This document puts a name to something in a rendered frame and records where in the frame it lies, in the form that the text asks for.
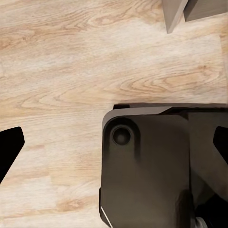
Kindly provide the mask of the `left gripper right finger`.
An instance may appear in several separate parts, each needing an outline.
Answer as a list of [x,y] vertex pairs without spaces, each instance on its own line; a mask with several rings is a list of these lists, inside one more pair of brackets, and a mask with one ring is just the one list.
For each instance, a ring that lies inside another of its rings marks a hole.
[[228,128],[217,126],[214,133],[213,143],[228,164]]

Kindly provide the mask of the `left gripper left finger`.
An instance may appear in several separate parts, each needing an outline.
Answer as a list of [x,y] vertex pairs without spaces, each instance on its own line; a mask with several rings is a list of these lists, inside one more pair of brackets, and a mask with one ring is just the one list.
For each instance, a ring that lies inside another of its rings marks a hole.
[[20,126],[0,132],[0,184],[25,144]]

